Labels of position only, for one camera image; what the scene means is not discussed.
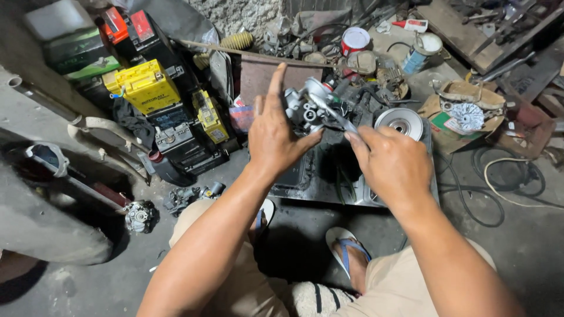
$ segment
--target green box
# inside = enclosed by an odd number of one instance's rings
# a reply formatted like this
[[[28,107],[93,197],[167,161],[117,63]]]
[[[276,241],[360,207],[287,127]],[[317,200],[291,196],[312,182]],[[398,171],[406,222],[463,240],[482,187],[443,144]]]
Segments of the green box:
[[[121,66],[108,38],[97,27],[46,43],[43,57],[47,66],[68,81],[91,78]]]

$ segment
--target cardboard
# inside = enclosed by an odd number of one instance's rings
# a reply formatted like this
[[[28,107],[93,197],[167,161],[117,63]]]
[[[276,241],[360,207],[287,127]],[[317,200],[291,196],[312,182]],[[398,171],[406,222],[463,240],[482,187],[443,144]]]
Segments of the cardboard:
[[[479,95],[480,88],[465,81],[452,81],[445,83],[441,89],[446,93],[461,95]],[[505,99],[487,89],[482,89],[482,101],[490,104],[505,102]],[[431,136],[433,147],[443,153],[450,154],[468,143],[482,136],[492,134],[504,120],[503,116],[497,116],[485,121],[484,127],[479,131],[462,131],[457,128],[457,122],[440,108],[439,96],[432,95],[427,98],[425,104],[417,111],[431,122]]]

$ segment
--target glue tube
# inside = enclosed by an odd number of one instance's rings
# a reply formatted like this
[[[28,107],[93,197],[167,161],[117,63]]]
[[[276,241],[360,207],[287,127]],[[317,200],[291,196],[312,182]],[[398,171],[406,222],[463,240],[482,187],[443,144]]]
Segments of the glue tube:
[[[416,31],[417,33],[424,33],[427,31],[427,26],[429,25],[428,20],[415,20],[407,19],[400,22],[392,22],[393,25],[397,25],[408,31]]]

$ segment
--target blue flip-flop strap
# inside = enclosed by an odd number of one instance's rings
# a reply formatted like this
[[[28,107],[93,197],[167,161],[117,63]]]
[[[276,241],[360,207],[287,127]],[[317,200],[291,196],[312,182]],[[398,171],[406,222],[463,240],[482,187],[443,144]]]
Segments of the blue flip-flop strap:
[[[264,211],[264,208],[261,208],[257,213],[257,220],[255,221],[255,225],[254,225],[256,233],[258,233],[258,230],[261,228],[262,212],[263,211]]]
[[[339,245],[341,246],[341,250],[343,254],[343,265],[345,265],[345,270],[348,273],[350,272],[349,272],[349,253],[347,252],[347,248],[346,248],[347,245],[357,250],[360,250],[362,253],[364,253],[368,261],[371,260],[370,256],[368,255],[368,252],[366,252],[366,250],[362,246],[358,245],[357,243],[354,243],[349,239],[337,239],[337,241],[339,241]]]

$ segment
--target hand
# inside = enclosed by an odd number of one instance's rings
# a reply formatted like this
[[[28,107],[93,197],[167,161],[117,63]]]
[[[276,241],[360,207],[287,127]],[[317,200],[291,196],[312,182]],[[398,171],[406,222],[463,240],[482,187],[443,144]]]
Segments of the hand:
[[[431,196],[433,164],[425,145],[390,127],[361,126],[358,132],[346,132],[345,137],[370,188],[396,217],[417,210]]]
[[[258,177],[274,182],[310,148],[321,141],[323,129],[299,139],[292,131],[280,100],[287,65],[272,75],[268,94],[254,100],[254,121],[249,129],[249,165]]]

